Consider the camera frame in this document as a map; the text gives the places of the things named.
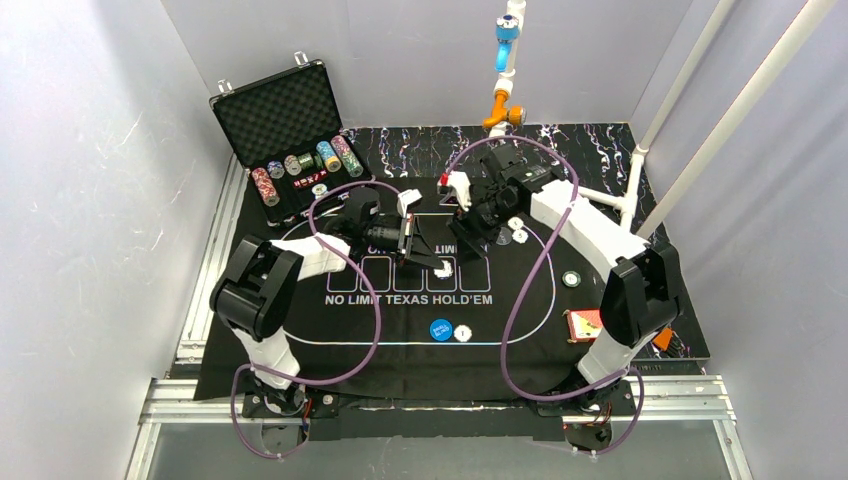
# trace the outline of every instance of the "black poker mat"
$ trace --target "black poker mat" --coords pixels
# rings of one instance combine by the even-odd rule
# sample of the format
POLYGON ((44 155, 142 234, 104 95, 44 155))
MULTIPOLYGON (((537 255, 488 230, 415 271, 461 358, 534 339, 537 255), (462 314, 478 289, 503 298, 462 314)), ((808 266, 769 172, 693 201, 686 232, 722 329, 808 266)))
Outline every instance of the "black poker mat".
MULTIPOLYGON (((370 364, 357 376, 323 389, 381 398, 515 397, 501 377, 497 344, 514 299, 550 230, 525 219, 532 233, 525 244, 513 241, 494 245, 487 260, 457 266, 452 258, 455 240, 445 226, 452 208, 438 205, 438 198, 433 195, 435 179, 400 178, 387 182, 400 190, 419 188, 426 195, 415 211, 425 213, 419 216, 423 232, 437 253, 452 262, 454 275, 442 280, 426 270, 395 268, 391 259, 384 256, 366 257, 363 267, 381 296, 381 342, 388 343, 378 348, 370 364), (440 318, 447 319, 454 328, 468 326, 472 331, 470 341, 434 340, 429 327, 440 318)), ((392 195, 383 192, 382 196, 384 205, 392 208, 392 195)), ((268 239, 286 235, 287 239, 294 239, 310 232, 305 224, 284 233, 270 229, 255 195, 247 195, 234 246, 246 234, 268 239)), ((555 243, 551 260, 552 265, 543 264, 529 290, 511 336, 516 341, 509 347, 512 377, 530 392, 555 387, 585 354, 587 345, 568 342, 569 331, 562 313, 566 309, 596 307, 602 294, 602 279, 566 242, 555 243), (581 275, 577 288, 561 283, 562 274, 568 270, 581 275)), ((329 378, 348 371, 362 359, 374 334, 373 306, 365 304, 367 297, 364 285, 349 269, 298 283, 296 303, 284 325, 301 365, 300 376, 329 378)), ((234 370, 246 362, 241 343, 216 317, 206 343, 195 399, 228 395, 234 370)))

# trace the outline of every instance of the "glass panel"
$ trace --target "glass panel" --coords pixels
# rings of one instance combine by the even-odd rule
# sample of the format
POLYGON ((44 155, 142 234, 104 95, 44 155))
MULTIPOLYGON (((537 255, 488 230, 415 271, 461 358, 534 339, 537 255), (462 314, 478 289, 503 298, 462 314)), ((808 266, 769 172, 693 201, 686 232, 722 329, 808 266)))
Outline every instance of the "glass panel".
MULTIPOLYGON (((615 434, 626 424, 617 422, 615 434)), ((293 446, 296 427, 269 429, 266 446, 293 446)), ((246 425, 259 447, 259 425, 246 425)), ((550 444, 567 447, 566 443, 550 444)), ((524 438, 367 438, 313 442, 285 462, 248 452, 228 424, 165 424, 153 479, 250 478, 715 478, 730 475, 711 421, 642 422, 597 463, 524 438)))

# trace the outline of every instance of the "blue poker chip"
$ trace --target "blue poker chip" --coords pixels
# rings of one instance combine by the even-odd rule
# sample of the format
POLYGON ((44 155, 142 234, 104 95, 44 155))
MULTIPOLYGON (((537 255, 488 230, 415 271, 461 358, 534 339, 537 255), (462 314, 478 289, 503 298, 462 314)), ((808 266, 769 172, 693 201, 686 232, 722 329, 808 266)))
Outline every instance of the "blue poker chip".
POLYGON ((453 325, 444 318, 440 318, 430 324, 430 335, 438 342, 444 342, 453 335, 453 325))

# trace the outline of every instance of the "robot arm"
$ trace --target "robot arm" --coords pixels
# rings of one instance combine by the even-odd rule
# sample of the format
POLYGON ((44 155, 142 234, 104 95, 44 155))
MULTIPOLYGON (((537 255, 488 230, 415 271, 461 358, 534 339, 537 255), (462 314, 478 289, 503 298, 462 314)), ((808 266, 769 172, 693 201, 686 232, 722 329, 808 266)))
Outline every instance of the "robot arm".
POLYGON ((554 229, 565 210, 572 211, 560 237, 570 243, 607 278, 600 314, 604 328, 580 360, 579 387, 625 369, 656 333, 679 315, 682 277, 677 251, 669 244, 649 246, 577 197, 573 185, 549 166, 528 165, 512 145, 493 148, 481 160, 487 176, 475 183, 453 181, 444 186, 470 206, 457 210, 449 227, 457 237, 461 260, 482 257, 510 218, 526 214, 554 229), (456 185, 468 185, 457 191, 456 185))
MULTIPOLYGON (((321 233, 300 240, 271 242, 249 236, 239 244, 218 280, 210 307, 244 345, 251 363, 290 375, 300 372, 282 329, 295 284, 305 278, 342 271, 346 266, 316 237, 344 254, 350 252, 343 240, 321 233)), ((266 372, 255 373, 274 389, 285 390, 291 384, 266 372)))
MULTIPOLYGON (((418 190, 402 192, 397 201, 398 214, 381 215, 377 192, 361 187, 351 191, 342 211, 327 222, 325 233, 270 242, 248 236, 218 280, 210 308, 233 330, 251 363, 296 376, 300 364, 283 330, 295 286, 305 278, 340 272, 346 267, 345 261, 317 238, 355 259, 365 255, 370 247, 394 255, 401 265, 442 268, 442 261, 408 211, 420 199, 418 190)), ((275 395, 291 385, 290 380, 261 370, 255 376, 262 382, 260 388, 269 386, 275 395)))

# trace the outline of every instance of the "orange connector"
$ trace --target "orange connector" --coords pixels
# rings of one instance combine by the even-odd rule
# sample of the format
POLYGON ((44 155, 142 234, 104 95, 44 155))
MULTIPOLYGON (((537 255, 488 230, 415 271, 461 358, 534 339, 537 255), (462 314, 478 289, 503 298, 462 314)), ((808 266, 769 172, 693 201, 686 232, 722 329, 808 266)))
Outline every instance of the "orange connector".
POLYGON ((495 105, 492 107, 492 116, 483 120, 483 128, 492 128, 495 125, 507 121, 510 125, 517 127, 524 123, 524 109, 518 105, 507 110, 504 105, 509 100, 506 90, 495 92, 495 105))
POLYGON ((660 350, 665 352, 668 350, 668 346, 671 344, 671 334, 672 330, 668 327, 665 327, 660 333, 654 337, 654 345, 657 346, 660 350))

